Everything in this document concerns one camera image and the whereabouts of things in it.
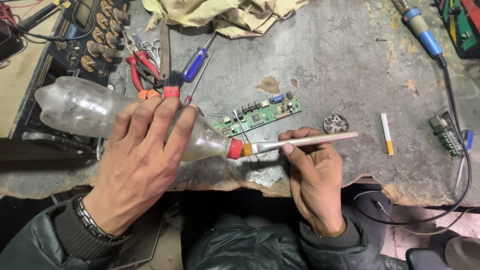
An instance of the plastic bottle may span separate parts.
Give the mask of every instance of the plastic bottle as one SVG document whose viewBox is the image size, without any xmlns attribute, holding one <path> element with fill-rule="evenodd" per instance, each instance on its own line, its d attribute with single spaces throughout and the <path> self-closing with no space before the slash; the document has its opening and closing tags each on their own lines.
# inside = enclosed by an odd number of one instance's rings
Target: plastic bottle
<svg viewBox="0 0 480 270">
<path fill-rule="evenodd" d="M 108 138 L 115 116 L 138 98 L 129 98 L 99 84 L 77 78 L 60 77 L 54 84 L 35 92 L 42 108 L 40 120 L 47 126 L 83 136 Z M 167 138 L 181 115 L 178 111 L 170 124 Z M 242 141 L 227 138 L 202 115 L 195 121 L 183 161 L 212 156 L 238 159 Z"/>
</svg>

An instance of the paint brush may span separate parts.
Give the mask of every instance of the paint brush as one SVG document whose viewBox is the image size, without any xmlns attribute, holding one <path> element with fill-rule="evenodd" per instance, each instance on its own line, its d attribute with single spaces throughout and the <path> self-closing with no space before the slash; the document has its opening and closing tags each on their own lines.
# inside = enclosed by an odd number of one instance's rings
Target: paint brush
<svg viewBox="0 0 480 270">
<path fill-rule="evenodd" d="M 342 139 L 349 139 L 358 137 L 356 132 L 342 132 L 336 134 L 326 134 L 312 137 L 305 137 L 299 139 L 290 139 L 279 142 L 264 142 L 264 143 L 253 143 L 253 144 L 243 144 L 241 147 L 240 157 L 248 157 L 251 155 L 262 154 L 270 152 L 273 150 L 279 150 L 282 148 L 282 145 L 286 143 L 291 143 L 297 147 L 305 145 L 316 145 L 321 143 L 328 143 L 331 141 L 337 141 Z"/>
</svg>

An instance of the ribbed cuff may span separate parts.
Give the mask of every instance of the ribbed cuff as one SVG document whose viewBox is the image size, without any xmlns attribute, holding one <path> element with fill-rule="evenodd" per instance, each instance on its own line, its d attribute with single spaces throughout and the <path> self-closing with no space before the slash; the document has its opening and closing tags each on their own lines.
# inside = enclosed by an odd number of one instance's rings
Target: ribbed cuff
<svg viewBox="0 0 480 270">
<path fill-rule="evenodd" d="M 300 233 L 303 239 L 318 249 L 339 250 L 360 245 L 360 233 L 353 222 L 345 215 L 345 230 L 337 237 L 324 237 L 316 235 L 308 224 L 300 222 Z"/>
<path fill-rule="evenodd" d="M 65 211 L 55 218 L 55 230 L 63 248 L 69 256 L 81 260 L 92 260 L 110 255 L 111 251 L 122 245 L 129 236 L 116 242 L 107 242 L 96 238 L 75 213 L 73 202 L 79 196 L 68 200 Z"/>
</svg>

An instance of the metal bracelet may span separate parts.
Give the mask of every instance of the metal bracelet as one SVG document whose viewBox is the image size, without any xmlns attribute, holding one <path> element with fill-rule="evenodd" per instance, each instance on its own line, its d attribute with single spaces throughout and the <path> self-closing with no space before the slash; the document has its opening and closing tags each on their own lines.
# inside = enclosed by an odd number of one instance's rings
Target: metal bracelet
<svg viewBox="0 0 480 270">
<path fill-rule="evenodd" d="M 82 223 L 87 227 L 87 230 L 91 232 L 96 238 L 107 242 L 120 241 L 126 237 L 126 233 L 121 236 L 114 236 L 103 231 L 92 219 L 88 211 L 85 209 L 83 197 L 79 197 L 73 202 L 75 213 L 80 218 Z"/>
</svg>

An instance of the dark jacket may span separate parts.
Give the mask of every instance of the dark jacket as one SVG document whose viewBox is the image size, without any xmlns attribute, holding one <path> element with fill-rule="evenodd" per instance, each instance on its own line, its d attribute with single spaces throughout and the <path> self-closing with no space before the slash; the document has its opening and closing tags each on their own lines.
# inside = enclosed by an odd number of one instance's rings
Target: dark jacket
<svg viewBox="0 0 480 270">
<path fill-rule="evenodd" d="M 380 255 L 349 217 L 338 237 L 316 236 L 300 224 L 301 239 L 283 226 L 235 226 L 207 231 L 192 249 L 186 270 L 325 269 L 406 270 L 403 261 Z M 76 216 L 72 200 L 33 218 L 0 255 L 0 270 L 105 269 L 120 242 L 96 239 Z"/>
</svg>

